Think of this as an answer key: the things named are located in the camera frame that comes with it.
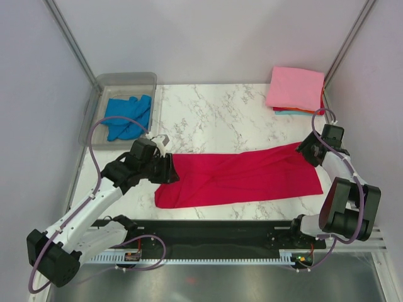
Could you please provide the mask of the red t shirt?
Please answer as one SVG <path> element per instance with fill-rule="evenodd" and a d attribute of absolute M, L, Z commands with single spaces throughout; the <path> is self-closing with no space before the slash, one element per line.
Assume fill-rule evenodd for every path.
<path fill-rule="evenodd" d="M 314 166 L 297 143 L 240 154 L 175 154 L 179 181 L 159 186 L 161 209 L 271 201 L 322 194 Z"/>

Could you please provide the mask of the clear plastic bin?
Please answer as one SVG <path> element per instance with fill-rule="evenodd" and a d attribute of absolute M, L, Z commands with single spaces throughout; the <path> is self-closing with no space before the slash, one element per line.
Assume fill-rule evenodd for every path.
<path fill-rule="evenodd" d="M 88 135 L 91 127 L 105 116 L 110 98 L 129 100 L 148 95 L 152 98 L 148 131 L 157 135 L 161 118 L 162 104 L 156 96 L 157 75 L 153 72 L 123 72 L 101 74 L 96 78 L 79 134 L 79 143 L 88 146 Z"/>

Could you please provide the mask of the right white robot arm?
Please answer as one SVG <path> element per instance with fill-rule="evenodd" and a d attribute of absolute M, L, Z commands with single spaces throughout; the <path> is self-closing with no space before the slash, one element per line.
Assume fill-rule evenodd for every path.
<path fill-rule="evenodd" d="M 332 181 L 318 215 L 299 215 L 288 232 L 294 247 L 304 247 L 311 237 L 336 237 L 345 244 L 366 241 L 372 234 L 381 190 L 369 185 L 354 169 L 342 148 L 344 129 L 326 124 L 322 133 L 312 131 L 297 152 L 312 166 L 321 166 Z"/>

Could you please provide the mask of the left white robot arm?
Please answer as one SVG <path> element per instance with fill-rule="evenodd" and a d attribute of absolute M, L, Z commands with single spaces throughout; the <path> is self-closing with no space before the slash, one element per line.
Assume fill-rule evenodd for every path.
<path fill-rule="evenodd" d="M 119 215 L 93 232 L 89 227 L 140 180 L 153 184 L 179 181 L 173 155 L 165 151 L 168 142 L 167 135 L 136 139 L 128 152 L 97 170 L 98 180 L 87 197 L 45 231 L 31 231 L 26 244 L 33 272 L 39 272 L 60 288 L 95 255 L 110 247 L 133 247 L 138 232 L 126 216 Z"/>

